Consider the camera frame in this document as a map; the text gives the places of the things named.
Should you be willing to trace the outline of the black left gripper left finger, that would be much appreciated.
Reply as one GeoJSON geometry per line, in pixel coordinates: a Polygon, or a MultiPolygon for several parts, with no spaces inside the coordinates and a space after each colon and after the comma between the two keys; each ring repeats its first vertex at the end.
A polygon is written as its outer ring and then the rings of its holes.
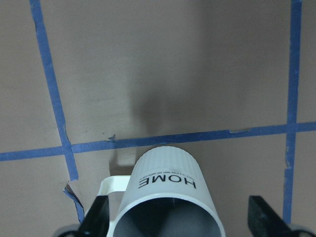
{"type": "Polygon", "coordinates": [[[78,229],[79,237],[106,237],[109,224],[109,197],[97,196],[78,229]]]}

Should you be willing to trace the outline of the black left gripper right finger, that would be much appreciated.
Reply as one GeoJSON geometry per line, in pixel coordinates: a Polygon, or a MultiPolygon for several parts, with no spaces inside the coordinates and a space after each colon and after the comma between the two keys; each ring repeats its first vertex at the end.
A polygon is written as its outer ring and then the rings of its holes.
{"type": "Polygon", "coordinates": [[[253,237],[292,236],[288,225],[261,196],[249,196],[247,224],[253,237]]]}

